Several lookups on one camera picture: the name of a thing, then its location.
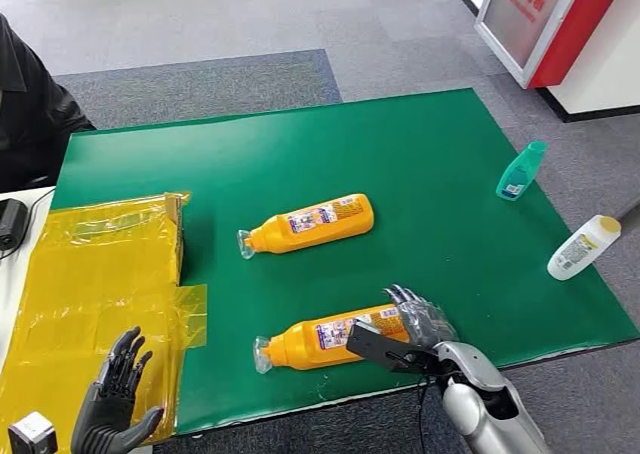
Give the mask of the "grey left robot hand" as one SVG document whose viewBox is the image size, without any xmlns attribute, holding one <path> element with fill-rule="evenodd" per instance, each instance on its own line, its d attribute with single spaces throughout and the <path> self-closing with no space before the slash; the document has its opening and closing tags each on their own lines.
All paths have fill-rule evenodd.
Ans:
<svg viewBox="0 0 640 454">
<path fill-rule="evenodd" d="M 151 351 L 135 326 L 116 339 L 85 396 L 74 426 L 72 453 L 129 453 L 153 434 L 165 409 L 154 406 L 132 421 L 136 392 Z"/>
</svg>

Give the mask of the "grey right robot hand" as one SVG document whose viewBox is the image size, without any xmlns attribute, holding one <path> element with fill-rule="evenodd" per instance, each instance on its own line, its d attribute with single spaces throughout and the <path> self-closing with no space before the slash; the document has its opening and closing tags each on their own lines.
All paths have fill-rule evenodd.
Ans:
<svg viewBox="0 0 640 454">
<path fill-rule="evenodd" d="M 457 332 L 436 304 L 398 284 L 383 291 L 399 312 L 412 344 L 432 348 L 443 341 L 459 340 Z"/>
</svg>

